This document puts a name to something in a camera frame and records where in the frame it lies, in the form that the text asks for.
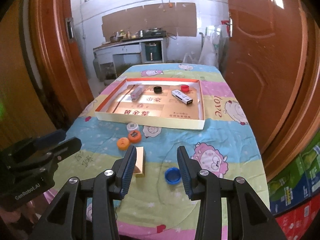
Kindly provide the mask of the left hand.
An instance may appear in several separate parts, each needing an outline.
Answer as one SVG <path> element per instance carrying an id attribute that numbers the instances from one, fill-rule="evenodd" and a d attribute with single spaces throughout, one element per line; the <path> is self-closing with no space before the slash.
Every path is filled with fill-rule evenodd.
<path id="1" fill-rule="evenodd" d="M 22 217 L 26 218 L 32 225 L 35 225 L 48 206 L 48 200 L 44 194 L 41 194 L 13 211 L 7 211 L 1 206 L 1 218 L 6 225 L 17 223 Z"/>

